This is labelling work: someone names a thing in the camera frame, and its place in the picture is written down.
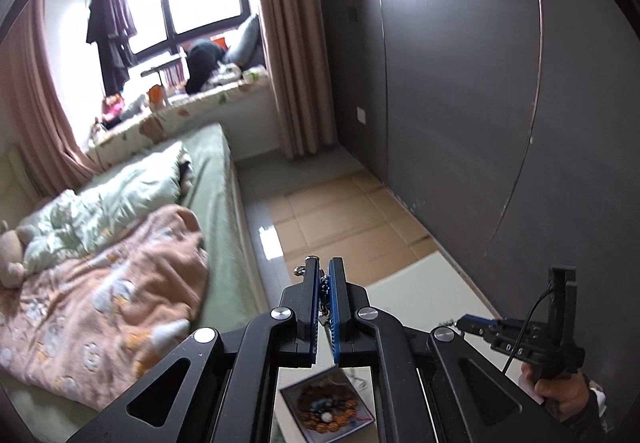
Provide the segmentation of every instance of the dark gray wardrobe door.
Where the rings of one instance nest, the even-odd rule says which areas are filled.
[[[380,0],[321,0],[340,143],[386,179],[386,78]],[[357,119],[360,107],[366,124]]]
[[[538,0],[382,0],[388,185],[472,273],[526,149]]]
[[[640,390],[640,42],[613,0],[542,1],[533,143],[473,278],[522,316],[551,264],[575,264],[576,339],[619,418]]]

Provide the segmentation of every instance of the green comforter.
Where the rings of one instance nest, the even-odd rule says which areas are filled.
[[[76,195],[64,191],[20,223],[29,240],[23,265],[27,275],[80,259],[107,247],[149,212],[180,198],[181,142],[139,162],[110,171]]]

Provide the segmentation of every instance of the pink curtain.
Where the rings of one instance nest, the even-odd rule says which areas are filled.
[[[267,68],[288,158],[335,142],[319,0],[260,0]]]
[[[56,95],[44,43],[44,0],[29,1],[0,45],[0,97],[33,182],[45,195],[77,189],[100,172],[76,144]]]

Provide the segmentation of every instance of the metal screw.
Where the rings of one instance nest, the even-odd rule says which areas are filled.
[[[433,332],[433,336],[436,337],[436,340],[439,340],[440,342],[450,342],[453,340],[454,332],[449,328],[442,327],[437,328]]]
[[[360,308],[358,311],[358,317],[363,320],[373,320],[378,317],[378,310],[375,308],[370,308],[369,306]]]
[[[206,344],[212,341],[216,337],[216,331],[211,328],[200,328],[194,334],[193,338],[195,338],[196,342],[200,344]]]
[[[276,320],[286,320],[291,316],[291,310],[289,308],[285,308],[284,306],[278,306],[277,308],[273,308],[271,310],[271,317]]]

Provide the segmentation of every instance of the green bed sheet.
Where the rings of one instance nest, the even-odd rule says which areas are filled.
[[[237,186],[228,143],[222,127],[213,124],[157,146],[162,149],[182,140],[194,167],[193,188],[182,204],[199,220],[209,256],[209,283],[200,315],[193,328],[231,331],[242,327],[265,309],[259,277],[242,251],[242,232],[236,204]],[[137,161],[136,156],[127,163]],[[36,438],[63,443],[96,412],[89,407],[20,383],[0,373],[0,383]]]

